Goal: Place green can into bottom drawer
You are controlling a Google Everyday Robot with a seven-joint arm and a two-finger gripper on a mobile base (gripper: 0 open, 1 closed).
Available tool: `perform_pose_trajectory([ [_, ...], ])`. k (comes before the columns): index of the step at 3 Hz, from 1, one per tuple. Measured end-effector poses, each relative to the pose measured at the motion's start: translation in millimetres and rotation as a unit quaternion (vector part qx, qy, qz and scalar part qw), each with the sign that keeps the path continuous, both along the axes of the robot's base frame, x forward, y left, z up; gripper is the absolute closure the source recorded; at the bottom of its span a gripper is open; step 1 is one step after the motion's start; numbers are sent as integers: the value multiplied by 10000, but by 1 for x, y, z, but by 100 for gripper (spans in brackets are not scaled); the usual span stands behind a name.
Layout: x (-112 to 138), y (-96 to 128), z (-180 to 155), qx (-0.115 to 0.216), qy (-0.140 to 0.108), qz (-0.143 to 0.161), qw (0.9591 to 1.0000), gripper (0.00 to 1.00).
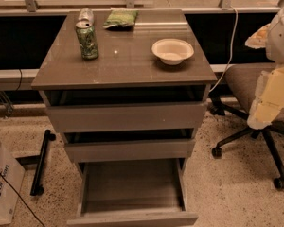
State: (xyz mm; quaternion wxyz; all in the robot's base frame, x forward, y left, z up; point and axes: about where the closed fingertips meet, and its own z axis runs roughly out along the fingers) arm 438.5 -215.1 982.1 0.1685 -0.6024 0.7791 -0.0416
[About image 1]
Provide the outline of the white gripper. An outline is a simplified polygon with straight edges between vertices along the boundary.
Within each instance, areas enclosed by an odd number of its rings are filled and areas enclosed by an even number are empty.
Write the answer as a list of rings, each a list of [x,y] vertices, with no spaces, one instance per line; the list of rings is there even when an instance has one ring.
[[[269,60],[284,64],[284,6],[271,23],[253,33],[245,45],[253,49],[266,47]],[[271,72],[260,73],[247,124],[254,130],[262,130],[272,124],[283,108],[284,65],[278,65]]]

